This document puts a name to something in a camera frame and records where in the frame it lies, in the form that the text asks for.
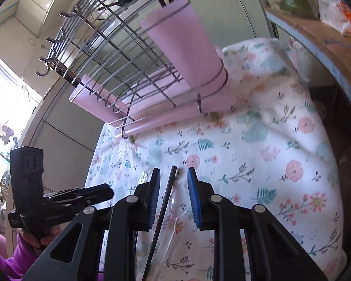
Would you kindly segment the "orange white snack bag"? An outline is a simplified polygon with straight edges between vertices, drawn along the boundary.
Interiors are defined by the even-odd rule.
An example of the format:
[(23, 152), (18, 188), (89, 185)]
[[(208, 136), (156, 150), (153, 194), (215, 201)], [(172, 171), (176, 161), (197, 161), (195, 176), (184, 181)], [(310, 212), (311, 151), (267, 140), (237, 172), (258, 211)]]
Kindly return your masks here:
[(351, 9), (343, 0), (318, 0), (320, 20), (351, 37)]

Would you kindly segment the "pink drip tray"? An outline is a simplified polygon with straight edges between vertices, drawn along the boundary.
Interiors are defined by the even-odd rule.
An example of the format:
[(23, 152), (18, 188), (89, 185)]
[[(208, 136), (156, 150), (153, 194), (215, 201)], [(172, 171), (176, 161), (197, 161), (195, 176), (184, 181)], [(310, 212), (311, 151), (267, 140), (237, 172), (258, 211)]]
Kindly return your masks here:
[(223, 59), (220, 63), (218, 75), (199, 88), (191, 88), (178, 71), (166, 72), (164, 67), (150, 75), (156, 82), (147, 86), (138, 82), (137, 94), (126, 93), (122, 100), (122, 123), (112, 124), (115, 138), (229, 109), (234, 104), (233, 87)]

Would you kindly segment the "floral bear tablecloth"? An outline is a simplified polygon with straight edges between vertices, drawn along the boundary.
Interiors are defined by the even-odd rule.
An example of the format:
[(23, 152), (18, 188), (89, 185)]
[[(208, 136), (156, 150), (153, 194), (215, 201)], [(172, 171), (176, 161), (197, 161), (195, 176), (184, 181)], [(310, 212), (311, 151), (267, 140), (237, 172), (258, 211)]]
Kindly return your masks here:
[(262, 204), (302, 245), (329, 280), (346, 265), (343, 213), (337, 163), (322, 119), (277, 39), (256, 38), (223, 49), (233, 87), (230, 110), (171, 122), (118, 140), (105, 125), (88, 170), (86, 186), (107, 183), (113, 199), (132, 194), (154, 168), (165, 190), (172, 166), (173, 191), (188, 212), (177, 223), (164, 261), (159, 246), (149, 280), (212, 280), (214, 234), (195, 226), (187, 170), (233, 204)]

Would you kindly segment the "green vegetable bag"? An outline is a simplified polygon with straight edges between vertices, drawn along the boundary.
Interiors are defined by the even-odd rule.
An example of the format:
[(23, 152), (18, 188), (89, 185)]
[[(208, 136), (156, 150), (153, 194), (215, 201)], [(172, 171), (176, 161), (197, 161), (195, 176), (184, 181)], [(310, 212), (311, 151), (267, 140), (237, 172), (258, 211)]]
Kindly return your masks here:
[(317, 19), (318, 5), (315, 0), (280, 0), (279, 8), (298, 17)]

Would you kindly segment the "black chopstick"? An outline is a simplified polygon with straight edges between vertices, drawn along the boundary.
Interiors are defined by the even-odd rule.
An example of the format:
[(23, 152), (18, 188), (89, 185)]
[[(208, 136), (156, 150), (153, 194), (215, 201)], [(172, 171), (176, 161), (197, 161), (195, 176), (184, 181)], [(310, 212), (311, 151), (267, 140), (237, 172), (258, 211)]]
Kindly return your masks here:
[(176, 173), (177, 173), (177, 167), (176, 166), (172, 166), (172, 168), (170, 170), (170, 175), (169, 175), (169, 178), (168, 178), (165, 194), (163, 196), (163, 202), (162, 202), (161, 210), (160, 210), (160, 213), (159, 213), (159, 216), (158, 216), (157, 225), (156, 225), (155, 233), (154, 233), (154, 236), (153, 236), (153, 241), (152, 241), (152, 244), (151, 244), (151, 249), (149, 251), (148, 258), (147, 258), (147, 261), (146, 261), (146, 266), (145, 266), (145, 269), (144, 269), (142, 281), (146, 280), (146, 278), (147, 278), (147, 276), (149, 274), (149, 271), (150, 271), (151, 261), (153, 259), (154, 254), (155, 254), (157, 241), (158, 241), (158, 238), (159, 238), (159, 235), (160, 235), (163, 219), (165, 217), (165, 213), (166, 213), (166, 210), (167, 210), (167, 205), (168, 205), (168, 202), (169, 202), (169, 199), (170, 199), (170, 194), (171, 194), (172, 187), (173, 187), (173, 184), (174, 184), (174, 181), (175, 181)]

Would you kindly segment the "pink utensil cup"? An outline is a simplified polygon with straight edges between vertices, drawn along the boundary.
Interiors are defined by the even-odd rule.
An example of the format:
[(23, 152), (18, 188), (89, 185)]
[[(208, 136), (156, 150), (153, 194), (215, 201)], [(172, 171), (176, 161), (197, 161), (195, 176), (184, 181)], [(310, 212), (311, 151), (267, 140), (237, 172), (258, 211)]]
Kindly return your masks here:
[(128, 106), (88, 75), (82, 77), (69, 101), (105, 123), (113, 123), (113, 126), (121, 125), (127, 115)]
[(223, 62), (188, 0), (157, 8), (140, 25), (191, 89), (209, 95), (223, 86)]

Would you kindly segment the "clear plastic spoon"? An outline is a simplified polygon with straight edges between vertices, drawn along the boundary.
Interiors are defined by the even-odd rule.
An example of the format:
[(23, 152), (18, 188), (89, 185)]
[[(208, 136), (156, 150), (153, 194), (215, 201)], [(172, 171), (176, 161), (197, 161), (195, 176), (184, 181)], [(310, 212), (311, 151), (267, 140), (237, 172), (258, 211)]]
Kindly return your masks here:
[(159, 255), (164, 261), (165, 256), (170, 248), (173, 236), (176, 234), (177, 223), (188, 212), (189, 206), (186, 204), (183, 195), (173, 191), (168, 202), (169, 215), (166, 224), (163, 227), (163, 235), (161, 236)]

